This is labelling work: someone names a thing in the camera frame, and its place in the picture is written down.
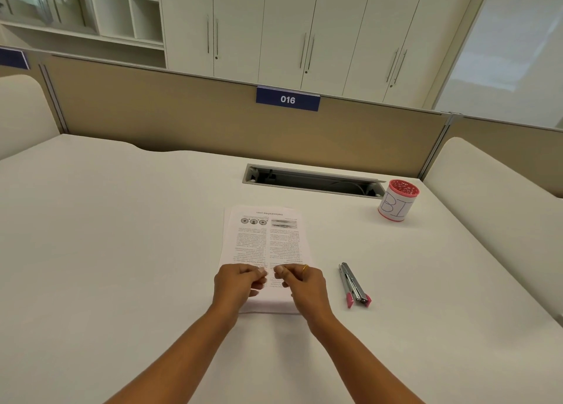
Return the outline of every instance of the blue sign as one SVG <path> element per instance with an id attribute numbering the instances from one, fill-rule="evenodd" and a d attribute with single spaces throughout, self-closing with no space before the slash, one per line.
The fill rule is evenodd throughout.
<path id="1" fill-rule="evenodd" d="M 29 70 L 29 64 L 25 54 L 20 50 L 0 47 L 0 66 L 17 67 L 18 69 Z"/>
<path id="2" fill-rule="evenodd" d="M 258 87 L 256 102 L 284 108 L 319 111 L 320 96 L 285 89 Z"/>

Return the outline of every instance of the red lid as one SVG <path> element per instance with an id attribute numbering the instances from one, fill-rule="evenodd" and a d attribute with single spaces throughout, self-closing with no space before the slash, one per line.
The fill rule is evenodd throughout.
<path id="1" fill-rule="evenodd" d="M 420 193 L 418 187 L 404 180 L 398 180 L 398 179 L 391 180 L 389 182 L 389 187 L 393 189 L 393 191 L 397 192 L 399 195 L 408 198 L 414 198 Z"/>

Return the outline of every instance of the red and white container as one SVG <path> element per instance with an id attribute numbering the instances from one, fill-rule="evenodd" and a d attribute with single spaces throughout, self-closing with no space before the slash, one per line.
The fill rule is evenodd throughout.
<path id="1" fill-rule="evenodd" d="M 402 222 L 411 209 L 420 190 L 404 180 L 391 180 L 379 204 L 379 214 L 393 222 Z"/>

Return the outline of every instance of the paper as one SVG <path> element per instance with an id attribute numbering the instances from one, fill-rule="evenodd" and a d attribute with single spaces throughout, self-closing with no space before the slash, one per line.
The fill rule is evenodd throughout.
<path id="1" fill-rule="evenodd" d="M 274 267 L 286 263 L 312 266 L 303 218 L 290 208 L 225 208 L 219 265 L 246 263 L 264 267 L 268 281 L 241 312 L 299 313 L 288 288 L 274 278 Z"/>

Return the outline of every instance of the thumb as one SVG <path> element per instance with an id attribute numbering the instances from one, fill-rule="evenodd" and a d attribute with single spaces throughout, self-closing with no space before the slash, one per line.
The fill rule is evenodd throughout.
<path id="1" fill-rule="evenodd" d="M 285 266 L 276 266 L 274 268 L 274 272 L 280 275 L 290 288 L 293 288 L 298 282 L 300 282 Z"/>
<path id="2" fill-rule="evenodd" d="M 253 271 L 246 272 L 244 275 L 246 275 L 246 277 L 252 283 L 252 282 L 259 280 L 260 278 L 265 277 L 266 274 L 267 274 L 267 272 L 264 268 L 258 268 L 258 269 L 255 269 Z"/>

